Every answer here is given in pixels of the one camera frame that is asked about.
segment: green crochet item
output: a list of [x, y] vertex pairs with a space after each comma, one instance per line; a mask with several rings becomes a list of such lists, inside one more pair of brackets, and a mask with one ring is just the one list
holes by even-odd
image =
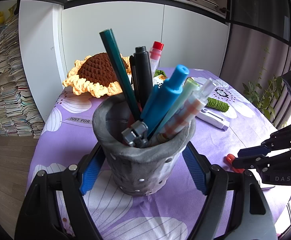
[[164, 75], [165, 77], [167, 76], [163, 70], [156, 70], [154, 73], [154, 77], [159, 76], [159, 75]]
[[228, 111], [230, 107], [227, 103], [217, 100], [215, 98], [208, 98], [207, 100], [208, 100], [207, 107], [214, 108], [222, 112]]

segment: screw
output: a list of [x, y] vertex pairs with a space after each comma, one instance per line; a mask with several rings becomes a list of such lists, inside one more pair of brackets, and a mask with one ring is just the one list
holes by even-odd
[[76, 164], [71, 164], [71, 165], [69, 166], [69, 170], [70, 170], [70, 171], [75, 171], [77, 168], [78, 168], [78, 166], [77, 166]]
[[249, 170], [245, 170], [245, 171], [244, 171], [244, 174], [247, 175], [247, 176], [249, 176], [249, 177], [252, 176], [252, 172], [249, 171]]
[[38, 171], [37, 175], [42, 177], [45, 174], [45, 170]]
[[213, 165], [211, 165], [211, 169], [214, 171], [219, 171], [221, 169], [221, 167], [217, 164], [213, 164]]

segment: gray pen holder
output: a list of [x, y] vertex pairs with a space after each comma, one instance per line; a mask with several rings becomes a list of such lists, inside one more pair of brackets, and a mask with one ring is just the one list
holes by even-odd
[[111, 96], [95, 110], [93, 130], [121, 190], [132, 196], [150, 195], [166, 183], [178, 157], [194, 135], [195, 120], [172, 140], [139, 149], [121, 143], [121, 132], [127, 128], [130, 114], [123, 94]]

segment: light blue pen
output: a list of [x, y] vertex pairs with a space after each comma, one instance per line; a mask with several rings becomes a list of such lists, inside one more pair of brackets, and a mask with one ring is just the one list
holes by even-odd
[[163, 126], [166, 124], [167, 121], [175, 114], [175, 112], [184, 104], [184, 102], [188, 99], [191, 93], [194, 90], [198, 90], [200, 85], [196, 83], [191, 77], [187, 78], [183, 85], [183, 90], [181, 95], [174, 101], [173, 105], [167, 111], [167, 114], [164, 116], [163, 120], [161, 121], [159, 127], [155, 130], [154, 134], [158, 133]]
[[149, 136], [159, 125], [167, 111], [182, 93], [182, 83], [189, 74], [189, 70], [183, 66], [176, 66], [171, 78], [167, 78], [162, 86], [153, 87], [152, 93], [141, 113], [141, 120], [148, 126]]

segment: metal clip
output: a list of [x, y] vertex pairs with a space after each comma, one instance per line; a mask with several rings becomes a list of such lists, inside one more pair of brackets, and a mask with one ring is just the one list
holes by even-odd
[[130, 128], [126, 128], [121, 132], [121, 134], [129, 146], [143, 148], [148, 142], [146, 138], [147, 131], [148, 126], [144, 122], [138, 120], [132, 124]]

